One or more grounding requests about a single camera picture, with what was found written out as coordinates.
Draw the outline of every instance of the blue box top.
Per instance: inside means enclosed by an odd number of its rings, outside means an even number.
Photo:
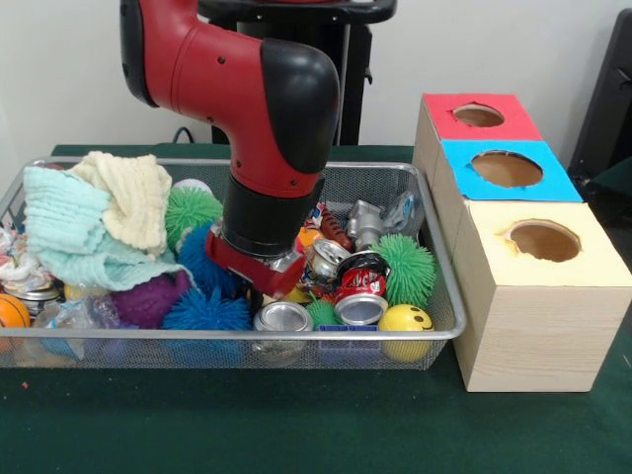
[[[582,202],[544,141],[444,140],[461,193],[472,200]]]

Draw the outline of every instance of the black stand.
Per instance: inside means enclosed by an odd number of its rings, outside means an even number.
[[[210,23],[255,38],[291,40],[317,47],[336,64],[342,106],[335,145],[357,145],[364,82],[372,82],[369,61],[372,34],[367,25],[395,14],[397,0],[287,4],[260,0],[199,0],[198,11]],[[228,143],[214,128],[213,143]]]

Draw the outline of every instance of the white towel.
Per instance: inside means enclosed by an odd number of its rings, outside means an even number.
[[[165,251],[171,176],[155,156],[120,158],[91,151],[70,171],[112,195],[103,222],[115,239],[152,255]]]

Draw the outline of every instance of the tin can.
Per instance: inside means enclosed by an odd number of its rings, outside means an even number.
[[[377,252],[366,250],[351,255],[338,267],[336,301],[360,293],[383,296],[389,272],[388,264]]]
[[[336,304],[336,313],[350,326],[367,326],[380,320],[388,309],[388,302],[376,294],[352,294]]]
[[[256,331],[312,331],[312,318],[300,304],[290,301],[271,303],[257,313],[254,320]],[[275,367],[287,367],[295,363],[303,349],[305,341],[257,341],[253,352],[266,364]]]
[[[337,277],[338,265],[352,254],[338,242],[318,239],[305,249],[305,255],[307,264],[316,276],[332,281]]]
[[[32,291],[16,291],[5,288],[5,292],[20,299],[29,311],[31,319],[36,319],[38,315],[51,303],[61,301],[61,294],[55,286],[45,289],[34,289]]]

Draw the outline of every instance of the white wall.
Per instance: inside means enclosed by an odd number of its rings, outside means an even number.
[[[375,25],[360,140],[412,144],[421,93],[511,92],[568,164],[629,0],[399,0]]]
[[[9,130],[12,141],[0,159],[11,175],[58,143],[170,141],[181,124],[210,139],[207,126],[127,91],[119,0],[0,0],[0,140]]]
[[[126,89],[119,0],[0,0],[0,176],[57,143],[155,143],[187,124]],[[373,27],[362,143],[412,144],[422,91],[516,92],[570,158],[626,0],[400,0]]]

